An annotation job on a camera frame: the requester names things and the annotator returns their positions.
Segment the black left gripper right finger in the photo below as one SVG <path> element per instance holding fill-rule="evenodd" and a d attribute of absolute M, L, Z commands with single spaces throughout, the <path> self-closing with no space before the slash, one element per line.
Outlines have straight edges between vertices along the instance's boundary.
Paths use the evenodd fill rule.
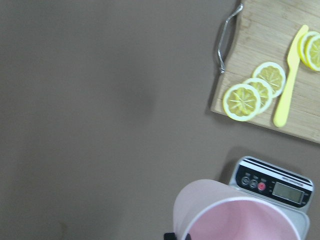
<path fill-rule="evenodd" d="M 191 235 L 187 234 L 186 237 L 185 237 L 185 240 L 192 240 Z"/>

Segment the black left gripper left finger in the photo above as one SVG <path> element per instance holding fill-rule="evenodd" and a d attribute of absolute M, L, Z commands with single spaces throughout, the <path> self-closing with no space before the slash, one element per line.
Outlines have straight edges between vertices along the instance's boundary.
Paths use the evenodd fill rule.
<path fill-rule="evenodd" d="M 174 232 L 166 232 L 163 235 L 163 240 L 177 240 L 177 237 Z"/>

